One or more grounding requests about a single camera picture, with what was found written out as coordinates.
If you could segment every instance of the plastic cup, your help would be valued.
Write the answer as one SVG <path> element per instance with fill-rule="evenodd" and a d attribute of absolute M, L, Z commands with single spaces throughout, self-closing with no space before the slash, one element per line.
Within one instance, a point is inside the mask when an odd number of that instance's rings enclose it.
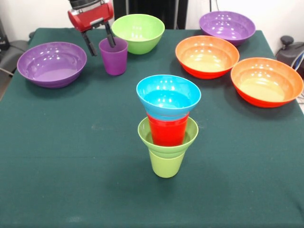
<path fill-rule="evenodd" d="M 157 120 L 148 113 L 147 116 L 154 144 L 158 146 L 178 146 L 182 144 L 189 113 L 185 117 L 173 121 Z"/>
<path fill-rule="evenodd" d="M 111 47 L 107 38 L 99 43 L 105 71 L 113 76 L 123 74 L 127 69 L 128 42 L 114 37 L 115 47 Z"/>
<path fill-rule="evenodd" d="M 170 178 L 175 176 L 181 167 L 181 162 L 184 158 L 185 153 L 182 153 L 176 158 L 161 158 L 156 156 L 154 153 L 149 151 L 151 165 L 154 173 L 163 178 Z"/>
<path fill-rule="evenodd" d="M 186 133 L 182 145 L 179 146 L 158 146 L 153 144 L 151 129 L 148 118 L 144 118 L 138 125 L 138 134 L 149 151 L 162 158 L 175 158 L 184 153 L 194 142 L 199 134 L 199 127 L 196 122 L 188 117 Z"/>
<path fill-rule="evenodd" d="M 184 142 L 179 146 L 158 146 L 153 144 L 147 117 L 139 123 L 137 131 L 142 142 L 149 149 L 151 165 L 155 174 L 160 177 L 169 178 L 179 171 L 186 150 L 199 134 L 199 127 L 196 122 L 189 117 Z"/>

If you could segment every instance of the table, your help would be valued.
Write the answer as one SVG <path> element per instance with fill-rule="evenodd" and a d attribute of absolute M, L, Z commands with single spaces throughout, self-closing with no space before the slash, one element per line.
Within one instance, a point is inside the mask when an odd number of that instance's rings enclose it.
<path fill-rule="evenodd" d="M 31 47 L 68 41 L 88 55 L 82 75 L 62 89 L 15 73 L 0 103 L 0 227 L 303 227 L 304 116 L 296 101 L 261 109 L 236 93 L 229 74 L 200 80 L 174 50 L 198 30 L 166 30 L 158 46 L 128 55 L 110 77 L 74 29 L 40 28 Z M 105 31 L 88 34 L 97 47 Z M 241 59 L 273 54 L 261 31 Z M 146 116 L 136 85 L 173 74 L 201 89 L 190 116 L 199 135 L 179 173 L 157 177 L 137 135 Z"/>

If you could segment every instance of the red cup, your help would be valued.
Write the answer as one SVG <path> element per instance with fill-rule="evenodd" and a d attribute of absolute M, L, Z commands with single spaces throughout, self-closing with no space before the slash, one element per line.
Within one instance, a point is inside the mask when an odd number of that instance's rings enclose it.
<path fill-rule="evenodd" d="M 158 146 L 179 146 L 182 145 L 189 113 L 178 120 L 158 120 L 147 114 L 151 129 L 152 140 Z"/>

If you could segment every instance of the green cup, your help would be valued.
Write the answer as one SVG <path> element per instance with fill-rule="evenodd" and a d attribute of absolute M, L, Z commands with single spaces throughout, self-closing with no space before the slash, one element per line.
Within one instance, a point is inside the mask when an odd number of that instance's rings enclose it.
<path fill-rule="evenodd" d="M 128 42 L 128 51 L 142 55 L 150 52 L 165 31 L 164 23 L 148 14 L 129 14 L 115 20 L 112 32 Z"/>
<path fill-rule="evenodd" d="M 154 173 L 162 178 L 170 178 L 175 176 L 180 170 L 181 162 L 185 153 L 182 153 L 176 158 L 170 159 L 160 158 L 151 151 L 149 151 L 149 155 Z"/>
<path fill-rule="evenodd" d="M 179 146 L 158 146 L 153 144 L 149 119 L 144 118 L 138 125 L 138 134 L 149 151 L 161 158 L 175 158 L 185 153 L 199 134 L 199 127 L 196 122 L 188 117 L 186 133 L 182 145 Z"/>
<path fill-rule="evenodd" d="M 192 118 L 188 117 L 184 142 L 179 146 L 158 146 L 153 144 L 147 117 L 139 123 L 137 131 L 142 142 L 149 149 L 151 165 L 155 174 L 169 178 L 178 172 L 186 150 L 199 134 L 199 127 Z"/>

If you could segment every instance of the purple bowl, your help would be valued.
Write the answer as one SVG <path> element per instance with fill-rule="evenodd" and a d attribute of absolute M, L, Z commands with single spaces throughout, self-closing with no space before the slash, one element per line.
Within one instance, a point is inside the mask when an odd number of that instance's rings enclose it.
<path fill-rule="evenodd" d="M 222 38 L 235 46 L 239 46 L 256 32 L 252 20 L 229 11 L 207 13 L 199 19 L 199 22 L 205 35 Z"/>
<path fill-rule="evenodd" d="M 61 88 L 78 78 L 86 65 L 85 51 L 72 43 L 50 42 L 27 50 L 17 69 L 27 80 L 45 88 Z"/>

